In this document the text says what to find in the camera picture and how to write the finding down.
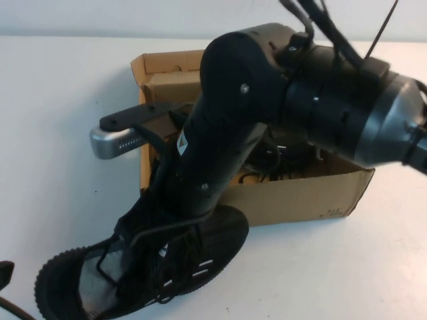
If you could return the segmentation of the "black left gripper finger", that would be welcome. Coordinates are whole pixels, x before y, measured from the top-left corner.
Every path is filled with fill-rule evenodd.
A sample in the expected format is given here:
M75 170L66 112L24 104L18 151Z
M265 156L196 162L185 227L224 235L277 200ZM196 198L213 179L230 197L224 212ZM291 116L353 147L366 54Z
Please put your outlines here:
M12 261L0 262L0 291L2 291L11 282L15 264Z

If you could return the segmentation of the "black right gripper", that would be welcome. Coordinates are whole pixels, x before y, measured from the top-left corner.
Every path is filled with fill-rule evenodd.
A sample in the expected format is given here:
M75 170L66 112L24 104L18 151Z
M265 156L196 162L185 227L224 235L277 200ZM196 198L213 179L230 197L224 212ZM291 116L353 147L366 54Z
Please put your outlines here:
M173 213L199 217L212 211L265 128L262 116L251 109L193 106L181 134L187 145L177 152L174 167Z

